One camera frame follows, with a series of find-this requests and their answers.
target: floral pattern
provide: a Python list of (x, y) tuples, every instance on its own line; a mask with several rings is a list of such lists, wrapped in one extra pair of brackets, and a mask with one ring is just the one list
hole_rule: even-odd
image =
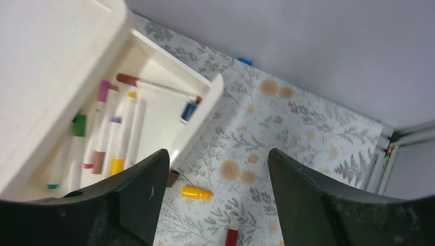
[[(166, 189), (154, 245), (224, 245), (233, 216), (238, 245), (284, 246), (267, 155), (279, 148), (304, 165), (359, 187), (382, 125), (282, 79), (138, 17), (143, 33), (225, 89), (218, 111)], [(184, 185), (210, 201), (182, 198)]]

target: leaf pattern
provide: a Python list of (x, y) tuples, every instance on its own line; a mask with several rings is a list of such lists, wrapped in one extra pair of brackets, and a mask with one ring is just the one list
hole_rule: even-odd
[[(165, 192), (155, 246), (223, 245), (233, 216), (240, 222), (238, 245), (283, 246), (267, 166), (272, 148), (361, 185), (382, 125), (139, 18), (149, 39), (207, 79), (221, 73), (225, 84), (218, 111)], [(184, 185), (214, 197), (182, 198)]]

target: yellow object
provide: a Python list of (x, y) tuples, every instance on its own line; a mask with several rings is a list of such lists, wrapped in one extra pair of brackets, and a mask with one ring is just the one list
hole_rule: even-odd
[(111, 175), (115, 175), (117, 173), (120, 173), (123, 170), (123, 168), (124, 168), (124, 160), (113, 159)]
[(189, 186), (183, 187), (183, 189), (181, 190), (181, 196), (192, 198), (192, 199), (205, 199), (205, 200), (211, 199), (213, 197), (213, 195), (208, 191), (195, 187), (189, 187)]
[(128, 93), (128, 96), (129, 96), (129, 97), (136, 98), (136, 92), (129, 92), (129, 93)]

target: white wall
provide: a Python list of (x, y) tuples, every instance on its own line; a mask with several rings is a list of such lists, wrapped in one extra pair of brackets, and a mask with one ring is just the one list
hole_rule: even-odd
[(126, 0), (132, 10), (393, 127), (435, 119), (434, 0)]
[(435, 141), (400, 148), (384, 196), (414, 199), (435, 194)]

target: drawer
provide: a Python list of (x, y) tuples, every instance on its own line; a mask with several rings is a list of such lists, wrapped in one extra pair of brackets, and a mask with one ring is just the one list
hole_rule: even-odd
[[(186, 98), (174, 96), (164, 90), (141, 89), (120, 83), (116, 80), (119, 73), (196, 94), (202, 98), (202, 101), (190, 120), (187, 123), (182, 122), (181, 114), (188, 101)], [(118, 87), (119, 102), (115, 116), (123, 116), (124, 104), (129, 92), (135, 92), (137, 98), (145, 100), (146, 109), (142, 131), (136, 136), (140, 144), (135, 161), (139, 162), (159, 149), (167, 149), (171, 168), (180, 164), (183, 155), (187, 153), (186, 150), (204, 130), (223, 92), (223, 79), (220, 74), (213, 81), (208, 81), (135, 29), (131, 29), (128, 38), (101, 80), (108, 80)], [(86, 142), (89, 141), (92, 133), (98, 91), (99, 88), (94, 89), (85, 102), (77, 104), (81, 107), (72, 109), (74, 112), (80, 110), (81, 114), (87, 116)], [(11, 181), (3, 187), (2, 198), (27, 201), (46, 197), (62, 197), (71, 192), (66, 185), (71, 178), (68, 172), (72, 164), (70, 158), (65, 160), (63, 179), (57, 189), (48, 189), (47, 181), (59, 146), (64, 141), (71, 141), (73, 138), (72, 124), (65, 124), (61, 127), (61, 132), (53, 141), (54, 145), (43, 153), (42, 161), (27, 162), (21, 167), (26, 170), (25, 172), (15, 172), (15, 175), (10, 178)], [(92, 174), (91, 171), (92, 169), (82, 168), (81, 188), (104, 178), (102, 174)]]

